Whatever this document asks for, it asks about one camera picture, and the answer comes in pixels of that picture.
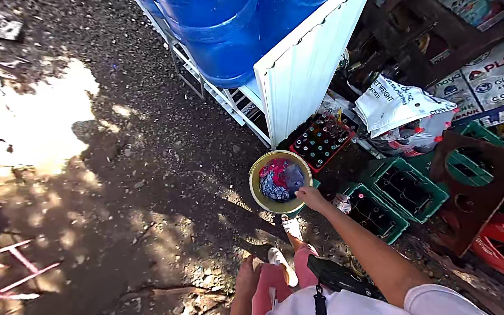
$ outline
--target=blue cloth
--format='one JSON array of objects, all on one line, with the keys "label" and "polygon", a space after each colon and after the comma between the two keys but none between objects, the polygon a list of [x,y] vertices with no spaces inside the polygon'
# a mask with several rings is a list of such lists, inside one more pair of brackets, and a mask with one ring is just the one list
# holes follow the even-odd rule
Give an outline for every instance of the blue cloth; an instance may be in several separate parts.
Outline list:
[{"label": "blue cloth", "polygon": [[264,177],[260,178],[260,191],[264,196],[277,202],[287,202],[289,200],[289,191],[285,187],[275,185],[273,175],[274,172],[271,170]]}]

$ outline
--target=blue plastic drum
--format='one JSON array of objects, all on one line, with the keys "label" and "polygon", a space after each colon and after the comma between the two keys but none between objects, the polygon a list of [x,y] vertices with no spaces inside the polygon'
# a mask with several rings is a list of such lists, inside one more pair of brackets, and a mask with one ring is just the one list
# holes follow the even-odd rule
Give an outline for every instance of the blue plastic drum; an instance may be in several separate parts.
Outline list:
[{"label": "blue plastic drum", "polygon": [[259,0],[260,41],[266,54],[326,0]]},{"label": "blue plastic drum", "polygon": [[254,77],[254,63],[262,57],[258,0],[157,2],[172,32],[209,82],[232,89]]}]

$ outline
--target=white sneaker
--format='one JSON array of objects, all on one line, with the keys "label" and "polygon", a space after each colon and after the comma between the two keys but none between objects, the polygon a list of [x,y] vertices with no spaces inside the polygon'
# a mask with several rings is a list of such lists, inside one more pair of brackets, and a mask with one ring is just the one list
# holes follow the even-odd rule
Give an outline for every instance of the white sneaker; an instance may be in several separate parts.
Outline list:
[{"label": "white sneaker", "polygon": [[281,216],[281,225],[284,226],[285,233],[302,240],[301,228],[298,225],[297,218],[289,218],[284,214]]},{"label": "white sneaker", "polygon": [[287,263],[287,260],[283,256],[283,253],[279,249],[275,247],[270,248],[270,250],[268,251],[268,261],[273,265],[277,266],[284,265],[289,278],[288,283],[289,286],[291,287],[297,286],[298,284],[297,274],[295,273],[295,270],[291,269],[291,267]]}]

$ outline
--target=yellow basin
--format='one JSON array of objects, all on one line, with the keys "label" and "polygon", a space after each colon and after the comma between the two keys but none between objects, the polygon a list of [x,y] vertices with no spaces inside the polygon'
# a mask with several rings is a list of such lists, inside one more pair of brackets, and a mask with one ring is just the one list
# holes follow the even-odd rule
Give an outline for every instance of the yellow basin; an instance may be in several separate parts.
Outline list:
[{"label": "yellow basin", "polygon": [[310,172],[310,168],[306,164],[306,162],[293,152],[276,150],[262,155],[262,157],[260,157],[250,168],[250,172],[248,174],[250,177],[250,192],[252,193],[254,200],[256,200],[256,202],[263,209],[278,214],[289,214],[300,209],[305,203],[300,201],[298,198],[295,198],[289,202],[282,204],[280,202],[271,200],[268,197],[265,197],[264,194],[262,194],[262,192],[260,191],[260,170],[269,161],[278,158],[287,159],[288,161],[290,161],[290,163],[297,163],[305,179],[305,186],[312,186],[312,173]]}]

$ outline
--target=pink metal frame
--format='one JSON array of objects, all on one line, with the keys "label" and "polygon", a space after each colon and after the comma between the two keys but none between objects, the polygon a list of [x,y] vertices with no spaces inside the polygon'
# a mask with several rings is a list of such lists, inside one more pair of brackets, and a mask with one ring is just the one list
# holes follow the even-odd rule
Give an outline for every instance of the pink metal frame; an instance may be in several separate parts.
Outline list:
[{"label": "pink metal frame", "polygon": [[[34,277],[36,277],[36,276],[54,268],[54,267],[57,267],[60,264],[59,262],[57,262],[57,263],[53,263],[52,265],[50,265],[46,268],[43,268],[43,269],[36,268],[36,266],[34,266],[34,264],[32,264],[32,262],[30,262],[28,259],[26,259],[26,257],[24,257],[24,255],[21,254],[21,252],[17,249],[17,247],[26,245],[26,244],[30,243],[31,241],[32,241],[31,239],[24,240],[19,243],[0,248],[0,254],[4,253],[4,252],[9,252],[11,255],[15,256],[15,258],[17,258],[31,272],[31,274],[29,276],[24,277],[23,279],[1,289],[0,290],[0,299],[30,300],[30,299],[35,299],[35,298],[39,297],[40,295],[35,294],[35,293],[32,293],[32,294],[5,294],[5,292],[29,281],[30,279],[33,279]],[[8,266],[0,263],[0,268],[8,268]]]}]

